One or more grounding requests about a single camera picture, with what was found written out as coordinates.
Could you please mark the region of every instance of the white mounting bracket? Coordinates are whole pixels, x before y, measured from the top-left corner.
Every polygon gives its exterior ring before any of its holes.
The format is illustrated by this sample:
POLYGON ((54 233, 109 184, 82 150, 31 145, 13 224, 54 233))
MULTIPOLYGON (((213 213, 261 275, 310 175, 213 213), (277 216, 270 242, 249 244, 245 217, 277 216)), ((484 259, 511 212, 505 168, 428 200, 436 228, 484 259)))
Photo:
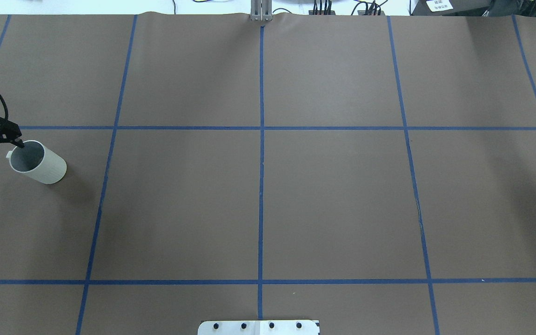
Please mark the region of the white mounting bracket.
POLYGON ((251 0, 252 21, 272 21, 272 0, 251 0))
POLYGON ((202 322, 198 335, 320 335, 315 320, 202 322))

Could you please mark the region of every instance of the table surface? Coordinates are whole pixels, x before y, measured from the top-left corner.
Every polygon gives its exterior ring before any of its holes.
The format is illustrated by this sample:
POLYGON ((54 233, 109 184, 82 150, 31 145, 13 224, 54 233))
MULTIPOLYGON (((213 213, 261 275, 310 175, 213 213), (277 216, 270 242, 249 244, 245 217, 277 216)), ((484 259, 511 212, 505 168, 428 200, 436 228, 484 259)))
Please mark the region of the table surface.
POLYGON ((0 15, 0 92, 0 334, 536 334, 536 19, 0 15))

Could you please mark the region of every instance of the white plate with holes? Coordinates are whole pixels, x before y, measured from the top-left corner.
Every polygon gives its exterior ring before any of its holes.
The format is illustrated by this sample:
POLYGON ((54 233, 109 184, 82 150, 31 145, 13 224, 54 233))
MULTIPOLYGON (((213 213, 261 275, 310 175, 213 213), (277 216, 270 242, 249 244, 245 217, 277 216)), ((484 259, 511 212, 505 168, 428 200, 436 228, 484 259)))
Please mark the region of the white plate with holes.
POLYGON ((314 320, 264 320, 202 322, 198 335, 319 335, 320 322, 314 320))

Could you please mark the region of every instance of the white mug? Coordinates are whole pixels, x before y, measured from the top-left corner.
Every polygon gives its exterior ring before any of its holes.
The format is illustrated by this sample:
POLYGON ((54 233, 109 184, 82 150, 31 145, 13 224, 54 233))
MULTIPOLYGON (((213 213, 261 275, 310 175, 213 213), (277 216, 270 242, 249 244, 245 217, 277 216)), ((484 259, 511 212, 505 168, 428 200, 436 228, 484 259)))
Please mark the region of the white mug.
POLYGON ((43 184, 55 184, 67 171, 63 158, 34 140, 25 141, 24 148, 13 148, 6 158, 12 170, 43 184))

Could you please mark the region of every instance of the white label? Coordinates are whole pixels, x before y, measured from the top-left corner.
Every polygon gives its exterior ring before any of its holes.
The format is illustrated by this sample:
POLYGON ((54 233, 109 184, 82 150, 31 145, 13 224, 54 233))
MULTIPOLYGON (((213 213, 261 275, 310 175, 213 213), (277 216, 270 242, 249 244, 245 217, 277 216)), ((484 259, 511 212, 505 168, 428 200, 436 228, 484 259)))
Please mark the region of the white label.
POLYGON ((449 9, 454 9, 450 0, 429 0, 426 1, 429 10, 432 12, 447 11, 449 9))

